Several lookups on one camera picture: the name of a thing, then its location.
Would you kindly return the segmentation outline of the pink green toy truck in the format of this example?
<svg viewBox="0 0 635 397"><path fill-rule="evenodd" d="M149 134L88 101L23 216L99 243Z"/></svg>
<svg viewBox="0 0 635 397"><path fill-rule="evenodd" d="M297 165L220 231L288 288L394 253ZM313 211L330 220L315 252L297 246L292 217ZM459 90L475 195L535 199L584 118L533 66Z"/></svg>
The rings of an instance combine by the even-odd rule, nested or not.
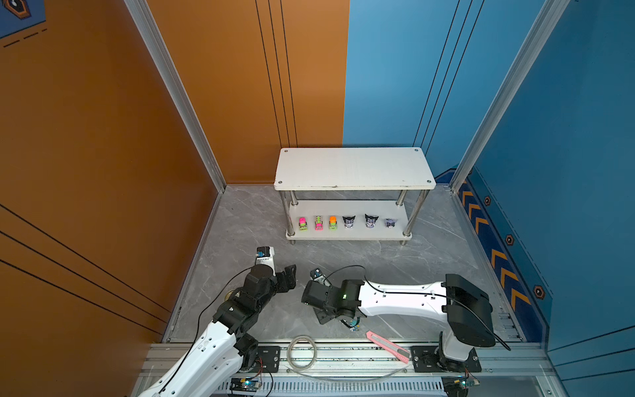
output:
<svg viewBox="0 0 635 397"><path fill-rule="evenodd" d="M309 229L308 226L308 222L307 219L304 217L300 217L299 218L299 230L300 231L307 231Z"/></svg>

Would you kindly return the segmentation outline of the pink toy car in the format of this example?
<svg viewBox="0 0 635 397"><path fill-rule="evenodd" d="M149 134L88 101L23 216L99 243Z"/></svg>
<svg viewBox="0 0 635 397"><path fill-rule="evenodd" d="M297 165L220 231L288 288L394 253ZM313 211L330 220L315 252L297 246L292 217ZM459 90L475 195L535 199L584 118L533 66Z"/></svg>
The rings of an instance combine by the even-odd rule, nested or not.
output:
<svg viewBox="0 0 635 397"><path fill-rule="evenodd" d="M324 226L323 226L323 220L322 220L322 216L316 216L314 218L314 228L316 231L322 231Z"/></svg>

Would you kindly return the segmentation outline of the orange green toy car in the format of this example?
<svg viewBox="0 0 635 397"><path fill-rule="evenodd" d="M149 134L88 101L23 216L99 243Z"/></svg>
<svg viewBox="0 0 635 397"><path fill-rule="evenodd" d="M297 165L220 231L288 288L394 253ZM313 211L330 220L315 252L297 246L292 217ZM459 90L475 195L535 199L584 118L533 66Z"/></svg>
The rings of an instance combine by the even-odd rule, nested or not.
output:
<svg viewBox="0 0 635 397"><path fill-rule="evenodd" d="M337 216L331 216L329 218L329 229L332 231L337 230Z"/></svg>

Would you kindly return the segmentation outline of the black purple figurine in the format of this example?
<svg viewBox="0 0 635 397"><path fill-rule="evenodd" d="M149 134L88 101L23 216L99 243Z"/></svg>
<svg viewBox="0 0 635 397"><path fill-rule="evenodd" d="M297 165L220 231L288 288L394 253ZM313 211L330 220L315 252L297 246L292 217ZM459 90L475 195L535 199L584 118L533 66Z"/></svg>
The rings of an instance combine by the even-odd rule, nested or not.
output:
<svg viewBox="0 0 635 397"><path fill-rule="evenodd" d="M356 216L343 216L342 221L345 229L352 229L355 225Z"/></svg>
<svg viewBox="0 0 635 397"><path fill-rule="evenodd" d="M380 219L380 217L377 216L377 215L366 214L365 215L365 226L367 228L370 228L370 229L375 228L377 226L377 224L378 224L379 219Z"/></svg>

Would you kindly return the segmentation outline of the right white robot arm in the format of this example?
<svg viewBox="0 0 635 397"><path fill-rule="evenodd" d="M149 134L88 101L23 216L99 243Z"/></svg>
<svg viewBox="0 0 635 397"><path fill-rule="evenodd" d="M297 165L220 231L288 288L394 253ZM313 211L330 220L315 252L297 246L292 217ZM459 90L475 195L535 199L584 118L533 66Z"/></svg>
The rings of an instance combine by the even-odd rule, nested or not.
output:
<svg viewBox="0 0 635 397"><path fill-rule="evenodd" d="M441 324L438 345L412 348L416 372L478 372L478 347L494 347L495 334L489 296L457 274L420 286L398 286L368 280L345 280L340 286L314 275L302 302L314 309L320 324L360 316L401 315Z"/></svg>

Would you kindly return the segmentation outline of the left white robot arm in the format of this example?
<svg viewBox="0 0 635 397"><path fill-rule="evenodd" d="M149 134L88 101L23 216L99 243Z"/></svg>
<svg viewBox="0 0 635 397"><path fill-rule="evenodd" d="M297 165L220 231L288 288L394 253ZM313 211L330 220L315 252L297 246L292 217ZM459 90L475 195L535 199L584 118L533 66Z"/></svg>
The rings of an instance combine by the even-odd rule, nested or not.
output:
<svg viewBox="0 0 635 397"><path fill-rule="evenodd" d="M248 331L274 296L295 288L296 272L296 265L281 272L263 264L248 269L243 286L220 304L188 352L142 395L210 396L231 375L251 368L258 342Z"/></svg>

